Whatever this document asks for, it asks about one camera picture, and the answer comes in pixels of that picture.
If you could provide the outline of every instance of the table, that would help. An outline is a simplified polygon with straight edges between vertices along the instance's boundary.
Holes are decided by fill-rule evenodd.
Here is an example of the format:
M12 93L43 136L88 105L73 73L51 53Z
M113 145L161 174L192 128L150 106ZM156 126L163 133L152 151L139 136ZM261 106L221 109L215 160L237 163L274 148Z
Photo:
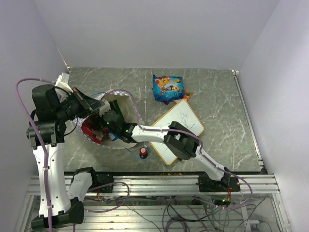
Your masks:
M69 85L87 95L123 88L138 99L140 115L152 125L174 103L155 101L152 75L182 76L184 87L193 91L189 104L204 125L205 150L231 171L260 171L258 152L246 118L238 86L231 70L151 68L70 68ZM125 149L108 149L90 143L75 132L66 137L65 171L92 166L96 171L187 172L202 171L190 160L167 166L149 143L151 158L144 162ZM140 146L131 150L138 154Z

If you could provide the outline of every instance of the blue snack bag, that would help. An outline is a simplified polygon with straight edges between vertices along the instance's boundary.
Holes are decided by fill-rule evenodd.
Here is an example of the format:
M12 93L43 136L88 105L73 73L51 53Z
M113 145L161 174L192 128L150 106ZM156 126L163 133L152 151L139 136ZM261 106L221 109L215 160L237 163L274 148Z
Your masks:
M172 101L184 97L183 78L181 76L153 75L154 99L157 101Z

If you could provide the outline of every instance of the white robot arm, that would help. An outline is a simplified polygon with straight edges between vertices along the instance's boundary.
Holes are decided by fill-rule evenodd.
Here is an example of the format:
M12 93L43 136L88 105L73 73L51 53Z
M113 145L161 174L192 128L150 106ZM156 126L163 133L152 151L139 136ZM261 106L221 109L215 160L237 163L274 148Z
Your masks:
M53 85L42 85L32 90L32 98L36 106L35 122L49 152L48 169L43 167L44 152L32 126L27 130L27 137L33 148L33 153L39 169L41 205L39 216L32 221L32 228L48 228L48 206L46 190L50 191L53 228L61 228L72 224L81 224L84 219L83 200L90 187L100 185L93 168L79 169L73 177L68 191L65 188L63 154L65 122L77 117L101 115L102 108L108 109L103 115L106 126L113 131L119 139L127 143L158 142L164 143L181 160L191 159L201 166L209 178L220 186L228 186L230 175L223 170L224 166L218 164L203 149L196 136L178 122L171 122L165 127L148 127L134 123L126 123L114 110L110 110L108 102L90 98L78 89L71 89L62 85L66 91L60 92L67 98L60 103ZM48 175L45 183L44 174Z

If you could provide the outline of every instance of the whiteboard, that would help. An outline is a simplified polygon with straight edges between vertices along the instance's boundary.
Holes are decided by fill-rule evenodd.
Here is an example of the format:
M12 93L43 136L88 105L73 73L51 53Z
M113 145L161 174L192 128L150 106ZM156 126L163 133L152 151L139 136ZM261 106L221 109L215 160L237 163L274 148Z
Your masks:
M203 124L200 122L186 100L181 100L176 105L174 105L173 108L167 111L152 126L168 126L172 121L179 122L190 131L192 131L195 135L200 135L204 131ZM177 157L165 144L155 142L150 143L166 165L171 165L177 159Z

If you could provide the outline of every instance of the red object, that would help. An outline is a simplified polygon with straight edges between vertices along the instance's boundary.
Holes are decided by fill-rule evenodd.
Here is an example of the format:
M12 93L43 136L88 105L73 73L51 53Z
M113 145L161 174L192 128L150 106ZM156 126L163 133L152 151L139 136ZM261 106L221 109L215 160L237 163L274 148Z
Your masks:
M90 129L90 123L86 119L82 124L82 131L84 134L86 134L93 142L100 144L101 140L96 138L96 135L92 132Z
M141 148L140 148L140 155L142 155L142 156L147 155L147 150L146 150L145 147L141 147Z

